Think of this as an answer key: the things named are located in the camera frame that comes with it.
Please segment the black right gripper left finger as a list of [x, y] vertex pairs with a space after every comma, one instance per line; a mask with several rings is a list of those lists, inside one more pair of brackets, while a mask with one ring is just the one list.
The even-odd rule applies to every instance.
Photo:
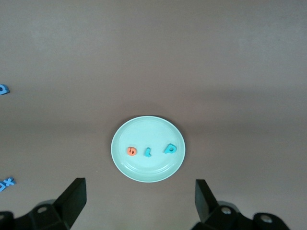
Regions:
[[0, 213], [2, 230], [69, 230], [86, 205], [86, 179], [76, 178], [51, 204], [42, 203], [15, 218], [10, 211]]

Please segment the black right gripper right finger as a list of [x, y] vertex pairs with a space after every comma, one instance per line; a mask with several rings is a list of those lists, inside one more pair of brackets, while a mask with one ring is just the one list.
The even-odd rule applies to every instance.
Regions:
[[256, 213], [252, 219], [245, 217], [229, 202], [218, 202], [203, 179], [195, 181], [195, 206], [200, 221], [193, 230], [288, 230], [278, 216]]

